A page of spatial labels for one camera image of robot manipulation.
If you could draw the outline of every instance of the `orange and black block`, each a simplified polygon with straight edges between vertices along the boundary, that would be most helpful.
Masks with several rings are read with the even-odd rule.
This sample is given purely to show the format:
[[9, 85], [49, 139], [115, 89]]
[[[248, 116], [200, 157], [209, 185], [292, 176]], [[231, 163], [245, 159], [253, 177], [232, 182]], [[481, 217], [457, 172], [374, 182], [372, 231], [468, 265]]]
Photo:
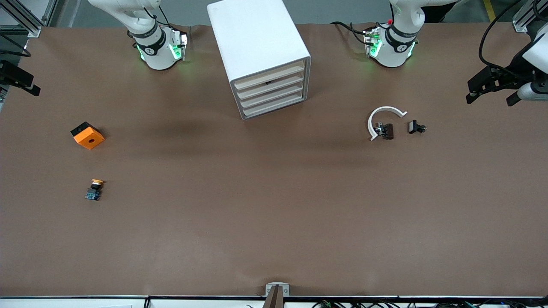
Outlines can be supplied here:
[[71, 130], [70, 133], [79, 145], [88, 150], [93, 149], [105, 140], [105, 137], [88, 122], [80, 124], [77, 128]]

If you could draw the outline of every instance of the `orange box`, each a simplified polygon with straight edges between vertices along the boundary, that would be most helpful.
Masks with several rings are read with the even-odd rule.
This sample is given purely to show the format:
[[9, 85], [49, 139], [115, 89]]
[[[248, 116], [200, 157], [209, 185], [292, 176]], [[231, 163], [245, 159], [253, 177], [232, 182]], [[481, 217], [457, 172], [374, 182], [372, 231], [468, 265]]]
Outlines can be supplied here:
[[105, 137], [88, 122], [80, 124], [77, 128], [70, 131], [74, 140], [88, 150], [98, 146], [105, 140]]

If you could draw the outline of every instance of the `white curved arrow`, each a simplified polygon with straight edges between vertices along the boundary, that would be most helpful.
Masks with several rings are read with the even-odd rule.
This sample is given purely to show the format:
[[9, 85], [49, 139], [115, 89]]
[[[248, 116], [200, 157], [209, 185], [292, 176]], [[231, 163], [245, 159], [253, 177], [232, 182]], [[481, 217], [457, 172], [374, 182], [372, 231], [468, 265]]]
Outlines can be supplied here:
[[369, 129], [369, 133], [371, 134], [371, 141], [375, 140], [375, 138], [379, 136], [379, 134], [377, 134], [375, 129], [373, 128], [373, 116], [379, 111], [390, 111], [397, 114], [400, 118], [407, 114], [407, 111], [401, 112], [398, 108], [391, 106], [379, 107], [373, 110], [373, 112], [371, 112], [371, 115], [369, 116], [369, 120], [367, 120], [367, 129]]

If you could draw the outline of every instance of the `white mounting bracket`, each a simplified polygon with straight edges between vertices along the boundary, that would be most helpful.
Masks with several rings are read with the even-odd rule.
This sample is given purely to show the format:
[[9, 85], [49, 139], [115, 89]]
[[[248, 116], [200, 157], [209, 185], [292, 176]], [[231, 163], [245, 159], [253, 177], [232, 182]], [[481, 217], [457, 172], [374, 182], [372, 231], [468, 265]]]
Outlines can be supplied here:
[[383, 106], [373, 110], [373, 112], [369, 116], [369, 120], [367, 120], [367, 129], [369, 130], [369, 133], [371, 135], [371, 141], [375, 140], [375, 138], [379, 136], [379, 134], [376, 133], [375, 128], [373, 127], [373, 116], [379, 111], [390, 111], [397, 114], [400, 118], [407, 114], [407, 111], [402, 112], [398, 108], [391, 106]]
[[267, 283], [266, 287], [265, 287], [265, 290], [266, 290], [265, 296], [268, 296], [269, 292], [270, 292], [270, 288], [275, 287], [277, 284], [279, 284], [280, 288], [282, 288], [283, 297], [288, 297], [289, 296], [289, 283], [285, 283], [285, 282], [270, 282], [270, 283]]

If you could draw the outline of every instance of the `small electronic component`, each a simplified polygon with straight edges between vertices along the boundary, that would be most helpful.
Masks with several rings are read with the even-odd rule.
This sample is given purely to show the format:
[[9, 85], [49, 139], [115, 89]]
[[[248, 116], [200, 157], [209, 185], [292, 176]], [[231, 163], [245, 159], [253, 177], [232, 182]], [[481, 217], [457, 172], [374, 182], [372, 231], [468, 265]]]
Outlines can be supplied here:
[[80, 124], [77, 128], [70, 131], [74, 140], [88, 150], [98, 146], [105, 141], [105, 137], [88, 122]]
[[92, 185], [88, 188], [88, 192], [85, 194], [85, 198], [88, 200], [98, 201], [101, 197], [103, 181], [101, 180], [92, 180]]
[[386, 140], [394, 139], [394, 126], [391, 123], [383, 125], [382, 122], [379, 122], [377, 127], [375, 127], [375, 131]]
[[418, 125], [416, 120], [409, 122], [409, 133], [413, 134], [415, 132], [424, 133], [426, 131], [426, 126]]

